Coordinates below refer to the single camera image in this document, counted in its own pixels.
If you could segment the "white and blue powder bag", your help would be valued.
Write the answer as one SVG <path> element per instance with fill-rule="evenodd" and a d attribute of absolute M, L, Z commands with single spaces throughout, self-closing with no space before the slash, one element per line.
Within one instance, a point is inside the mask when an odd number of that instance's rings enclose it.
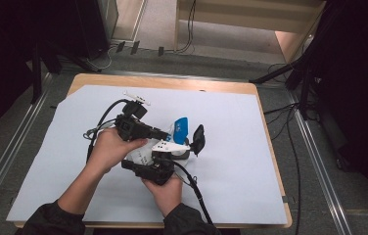
<path fill-rule="evenodd" d="M 153 152 L 159 150 L 165 152 L 166 147 L 161 147 L 161 144 L 167 143 L 172 145 L 187 145 L 188 144 L 188 119 L 182 117 L 174 122 L 167 131 L 168 136 L 165 140 L 150 139 L 147 144 L 130 152 L 126 159 L 138 165 L 151 165 L 155 162 Z"/>

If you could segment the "wooden shelf unit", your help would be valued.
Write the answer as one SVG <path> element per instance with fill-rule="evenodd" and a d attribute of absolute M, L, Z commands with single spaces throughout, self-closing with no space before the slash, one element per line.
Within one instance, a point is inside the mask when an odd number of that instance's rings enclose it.
<path fill-rule="evenodd" d="M 179 21 L 195 6 L 196 22 L 274 30 L 282 54 L 291 63 L 319 24 L 325 0 L 175 0 L 173 49 L 178 50 Z"/>

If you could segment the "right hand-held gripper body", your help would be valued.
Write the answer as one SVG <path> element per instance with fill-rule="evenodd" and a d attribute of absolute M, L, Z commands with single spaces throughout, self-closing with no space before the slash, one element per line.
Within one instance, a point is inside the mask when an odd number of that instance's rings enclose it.
<path fill-rule="evenodd" d="M 189 158 L 191 147 L 187 142 L 177 144 L 161 140 L 151 149 L 153 162 L 139 169 L 139 176 L 157 185 L 165 184 L 177 167 L 182 168 Z"/>

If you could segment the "person's left hand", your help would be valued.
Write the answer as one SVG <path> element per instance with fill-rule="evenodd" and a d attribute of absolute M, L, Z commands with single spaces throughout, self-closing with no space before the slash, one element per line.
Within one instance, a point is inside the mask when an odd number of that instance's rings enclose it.
<path fill-rule="evenodd" d="M 116 128 L 106 128 L 99 133 L 86 166 L 97 172 L 107 173 L 128 153 L 147 143 L 147 139 L 124 141 L 118 135 Z"/>

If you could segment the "black upright stand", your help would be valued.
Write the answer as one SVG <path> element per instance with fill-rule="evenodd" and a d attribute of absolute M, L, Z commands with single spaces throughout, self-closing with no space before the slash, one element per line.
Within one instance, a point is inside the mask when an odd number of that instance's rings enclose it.
<path fill-rule="evenodd" d="M 35 104 L 42 93 L 42 77 L 39 44 L 35 43 L 32 49 L 32 76 L 33 76 L 33 93 L 31 103 Z"/>

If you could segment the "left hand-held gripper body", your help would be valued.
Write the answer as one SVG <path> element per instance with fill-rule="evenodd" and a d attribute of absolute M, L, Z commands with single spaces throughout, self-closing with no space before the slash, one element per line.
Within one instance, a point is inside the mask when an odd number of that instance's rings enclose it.
<path fill-rule="evenodd" d="M 144 104 L 150 106 L 144 98 L 124 91 L 123 94 L 130 98 L 122 108 L 122 113 L 115 119 L 115 126 L 122 140 L 129 141 L 150 136 L 151 127 L 141 121 L 147 109 Z"/>

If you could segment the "white paper sheet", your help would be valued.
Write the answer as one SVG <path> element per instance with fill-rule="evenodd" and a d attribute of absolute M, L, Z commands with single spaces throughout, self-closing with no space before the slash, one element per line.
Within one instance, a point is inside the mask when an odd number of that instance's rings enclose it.
<path fill-rule="evenodd" d="M 202 197 L 183 190 L 186 205 L 207 206 L 217 225 L 285 224 L 279 183 L 256 96 L 235 93 L 85 85 L 58 105 L 43 144 L 7 216 L 23 223 L 55 201 L 86 163 L 86 130 L 114 118 L 133 94 L 148 100 L 143 121 L 167 130 L 179 118 L 205 129 L 206 145 L 186 165 Z"/>

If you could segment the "black tripod stand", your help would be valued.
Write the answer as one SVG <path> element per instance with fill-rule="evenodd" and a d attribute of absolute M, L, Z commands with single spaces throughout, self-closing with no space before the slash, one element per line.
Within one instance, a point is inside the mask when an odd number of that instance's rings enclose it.
<path fill-rule="evenodd" d="M 250 79 L 249 83 L 261 84 L 286 72 L 290 72 L 289 77 L 285 81 L 285 87 L 288 90 L 295 90 L 300 83 L 302 83 L 300 97 L 299 97 L 299 113 L 303 119 L 307 119 L 307 102 L 310 90 L 311 79 L 313 78 L 313 71 L 311 62 L 314 52 L 304 52 L 297 60 L 286 64 L 283 67 L 273 71 L 260 78 Z"/>

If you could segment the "person's right hand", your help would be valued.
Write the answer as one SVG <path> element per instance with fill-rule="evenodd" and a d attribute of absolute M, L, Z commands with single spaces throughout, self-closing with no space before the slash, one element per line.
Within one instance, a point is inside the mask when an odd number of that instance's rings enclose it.
<path fill-rule="evenodd" d="M 167 217 L 182 202 L 182 181 L 171 176 L 166 183 L 158 185 L 150 180 L 142 182 L 152 193 L 154 201 L 164 217 Z"/>

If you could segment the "glass jar with black lid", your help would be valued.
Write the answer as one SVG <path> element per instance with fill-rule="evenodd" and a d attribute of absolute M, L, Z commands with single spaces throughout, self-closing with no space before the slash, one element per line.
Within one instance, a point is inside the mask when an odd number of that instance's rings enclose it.
<path fill-rule="evenodd" d="M 188 138 L 188 128 L 175 127 L 173 142 L 186 147 L 186 150 L 172 152 L 172 156 L 175 160 L 188 160 L 191 153 L 197 157 L 206 144 L 205 128 L 200 124 L 193 133 L 193 142 L 190 142 Z"/>

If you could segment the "black curtain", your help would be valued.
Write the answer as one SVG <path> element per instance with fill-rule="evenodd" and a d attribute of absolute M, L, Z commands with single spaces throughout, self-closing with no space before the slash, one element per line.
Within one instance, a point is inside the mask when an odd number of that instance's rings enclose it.
<path fill-rule="evenodd" d="M 340 155 L 368 178 L 368 0 L 327 0 L 328 21 L 315 36 L 315 89 L 345 137 Z"/>
<path fill-rule="evenodd" d="M 58 73 L 64 56 L 84 61 L 109 48 L 98 0 L 0 0 L 0 117 L 32 86 L 32 49 L 41 67 Z"/>

